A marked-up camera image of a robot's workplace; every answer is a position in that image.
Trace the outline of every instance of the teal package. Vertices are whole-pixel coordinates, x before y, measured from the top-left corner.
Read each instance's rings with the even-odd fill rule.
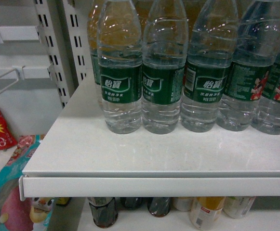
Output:
[[[0,231],[45,231],[54,198],[20,200],[18,180],[44,135],[22,136],[10,160],[0,171]]]

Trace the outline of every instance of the shelf surface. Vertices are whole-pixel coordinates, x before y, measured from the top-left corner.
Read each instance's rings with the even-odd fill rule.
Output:
[[[170,134],[142,126],[118,135],[106,127],[90,74],[23,173],[28,197],[43,185],[38,192],[49,196],[280,195],[280,135],[217,125],[195,133],[180,122]]]

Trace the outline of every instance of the dark brown bottle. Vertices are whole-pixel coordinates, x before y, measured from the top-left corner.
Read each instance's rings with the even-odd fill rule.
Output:
[[[142,197],[121,197],[120,203],[122,206],[129,210],[137,209],[141,206],[143,202]]]
[[[118,217],[115,197],[88,197],[93,221],[100,228],[112,226]]]
[[[162,218],[171,210],[170,197],[151,197],[148,199],[147,208],[151,215]]]

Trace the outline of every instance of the lower shelf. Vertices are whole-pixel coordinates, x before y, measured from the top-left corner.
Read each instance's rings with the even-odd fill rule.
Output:
[[[189,212],[172,208],[163,218],[149,214],[146,204],[134,211],[119,207],[116,223],[109,231],[192,231],[197,230],[189,220]],[[88,200],[72,198],[67,207],[55,207],[48,231],[101,231],[95,226]],[[232,219],[222,213],[212,229],[214,231],[280,231],[280,197],[257,197],[248,215]]]

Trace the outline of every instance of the brand logo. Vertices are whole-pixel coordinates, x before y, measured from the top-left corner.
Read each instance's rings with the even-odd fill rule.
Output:
[[[210,210],[204,208],[204,207],[201,207],[201,210],[203,210],[205,213],[210,213]]]

